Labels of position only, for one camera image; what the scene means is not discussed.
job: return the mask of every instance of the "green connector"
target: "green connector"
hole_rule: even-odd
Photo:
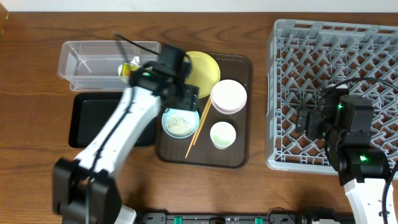
[[[255,218],[254,224],[262,224],[262,218]]]
[[[182,224],[182,217],[175,217],[174,224]]]

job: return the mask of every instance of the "light blue bowl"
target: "light blue bowl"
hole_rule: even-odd
[[[174,136],[172,133],[170,133],[166,128],[166,121],[169,118],[169,116],[171,116],[173,114],[181,115],[181,117],[183,117],[185,120],[188,120],[188,122],[195,122],[195,127],[193,128],[193,131],[190,134],[183,136],[183,137]],[[184,110],[176,110],[176,109],[167,109],[166,112],[164,112],[162,115],[163,130],[169,136],[172,136],[173,138],[179,138],[179,139],[191,136],[198,129],[199,121],[200,121],[200,117],[199,117],[198,111],[184,111]]]

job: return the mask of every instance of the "clear plastic bin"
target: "clear plastic bin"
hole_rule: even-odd
[[[157,55],[122,41],[129,60],[139,56],[141,64],[157,60]],[[160,44],[154,41],[135,43],[160,52]],[[126,87],[118,75],[118,67],[124,63],[116,41],[68,41],[62,45],[58,76],[70,82],[72,91],[121,91]]]

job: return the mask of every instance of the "brown tray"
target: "brown tray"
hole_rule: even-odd
[[[252,64],[244,56],[209,54],[218,63],[221,70],[221,80],[236,80],[245,87],[248,100],[244,108],[232,115],[224,115],[211,106],[205,123],[200,131],[197,142],[192,146],[187,158],[188,147],[193,134],[184,139],[170,137],[162,128],[162,113],[158,117],[158,132],[155,151],[157,156],[166,162],[193,164],[201,166],[238,168],[244,165],[249,153],[250,141],[250,108],[252,92]],[[203,111],[209,96],[199,99],[199,114]],[[219,122],[226,121],[236,130],[235,142],[226,149],[217,149],[210,139],[211,127]]]

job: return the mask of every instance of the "wooden table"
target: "wooden table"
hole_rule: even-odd
[[[398,14],[12,12],[0,42],[0,222],[60,223],[51,208],[52,167],[80,151],[68,145],[76,93],[57,76],[61,46],[111,39],[114,30],[132,40],[245,55],[254,65],[247,164],[238,170],[170,164],[153,147],[137,148],[118,180],[126,205],[142,212],[255,214],[276,206],[350,212],[337,176],[274,171],[265,164],[266,40],[280,18],[398,26]],[[398,210],[398,194],[394,200]]]

